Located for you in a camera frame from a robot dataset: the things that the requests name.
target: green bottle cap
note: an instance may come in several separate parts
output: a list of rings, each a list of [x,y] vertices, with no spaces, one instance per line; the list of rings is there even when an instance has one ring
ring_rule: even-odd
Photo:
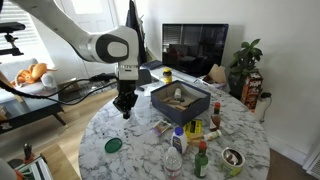
[[[104,146],[104,149],[107,153],[114,153],[117,152],[122,146],[122,141],[119,138],[112,138],[110,139],[106,145]]]

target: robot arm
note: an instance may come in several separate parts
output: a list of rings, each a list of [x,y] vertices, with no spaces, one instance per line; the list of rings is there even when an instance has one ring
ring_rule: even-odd
[[[119,95],[113,102],[123,117],[130,117],[137,95],[138,36],[131,28],[120,26],[105,33],[88,33],[76,25],[56,5],[54,0],[11,0],[39,19],[43,24],[66,40],[85,61],[118,63]]]

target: flower pot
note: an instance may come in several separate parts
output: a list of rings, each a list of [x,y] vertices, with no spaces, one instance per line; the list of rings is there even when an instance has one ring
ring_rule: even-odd
[[[241,98],[244,81],[245,76],[243,76],[241,73],[229,73],[228,84],[231,91],[230,94],[239,100]]]

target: marble tabletop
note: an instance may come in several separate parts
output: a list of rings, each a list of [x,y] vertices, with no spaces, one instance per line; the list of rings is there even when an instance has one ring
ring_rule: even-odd
[[[246,159],[242,172],[232,179],[266,179],[270,152],[265,132],[252,113],[230,95],[200,83],[192,84],[211,93],[211,107],[198,118],[203,121],[203,132],[209,133],[210,115],[214,102],[221,103],[222,136],[207,143],[209,168],[205,179],[228,179],[219,168],[220,153],[226,147],[241,152]],[[88,124],[79,150],[79,166],[82,179],[165,179],[163,157],[170,147],[173,129],[157,137],[150,131],[164,116],[151,109],[150,123],[140,125],[132,115],[122,119],[120,112],[107,103]],[[113,154],[104,150],[111,138],[122,140],[121,149]],[[193,174],[194,157],[198,148],[189,146],[183,154],[182,179],[197,179]]]

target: stuffed animal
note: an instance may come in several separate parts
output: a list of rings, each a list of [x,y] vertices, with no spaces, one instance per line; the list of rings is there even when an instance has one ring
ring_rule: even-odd
[[[19,71],[15,79],[11,81],[11,85],[22,87],[23,83],[35,83],[47,71],[56,71],[56,69],[48,69],[45,63],[31,64],[28,70]]]

